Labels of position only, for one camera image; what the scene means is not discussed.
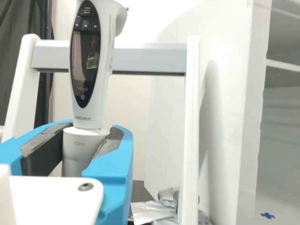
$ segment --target sartorius logo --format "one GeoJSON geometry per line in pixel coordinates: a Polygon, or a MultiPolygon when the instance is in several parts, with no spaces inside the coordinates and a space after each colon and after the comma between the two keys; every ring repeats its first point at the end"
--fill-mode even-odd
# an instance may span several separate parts
{"type": "Polygon", "coordinates": [[[76,119],[76,120],[90,121],[90,117],[75,116],[75,119],[76,119]]]}

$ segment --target aluminum foil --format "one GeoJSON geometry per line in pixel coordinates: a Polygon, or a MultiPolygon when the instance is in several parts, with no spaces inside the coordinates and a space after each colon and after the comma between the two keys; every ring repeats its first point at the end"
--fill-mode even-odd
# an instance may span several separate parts
{"type": "MultiPolygon", "coordinates": [[[[168,188],[159,191],[159,201],[131,203],[134,224],[179,225],[177,216],[178,196],[178,190],[168,188]]],[[[203,211],[198,213],[198,225],[210,225],[210,220],[203,211]]]]}

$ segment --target blue clamp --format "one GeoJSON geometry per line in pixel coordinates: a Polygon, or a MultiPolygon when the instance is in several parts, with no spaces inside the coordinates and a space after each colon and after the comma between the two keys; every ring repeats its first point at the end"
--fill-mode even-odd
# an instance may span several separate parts
{"type": "MultiPolygon", "coordinates": [[[[10,165],[13,175],[23,175],[21,147],[46,129],[71,120],[40,126],[19,138],[11,138],[0,144],[0,164],[10,165]]],[[[103,203],[96,225],[127,225],[133,183],[133,134],[113,126],[123,133],[119,147],[105,155],[94,158],[82,172],[82,177],[94,178],[104,186],[103,203]]]]}

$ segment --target black surface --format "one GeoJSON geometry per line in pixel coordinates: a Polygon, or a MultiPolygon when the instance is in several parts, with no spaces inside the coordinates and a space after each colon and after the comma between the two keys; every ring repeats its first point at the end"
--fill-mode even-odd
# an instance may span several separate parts
{"type": "Polygon", "coordinates": [[[48,176],[62,160],[63,129],[72,124],[58,124],[46,129],[21,147],[24,176],[48,176]]]}

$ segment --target screw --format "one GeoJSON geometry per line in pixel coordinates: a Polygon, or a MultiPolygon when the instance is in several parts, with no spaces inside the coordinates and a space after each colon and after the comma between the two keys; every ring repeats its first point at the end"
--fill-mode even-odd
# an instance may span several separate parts
{"type": "Polygon", "coordinates": [[[92,183],[83,183],[78,187],[79,191],[89,191],[93,189],[94,185],[92,183]]]}

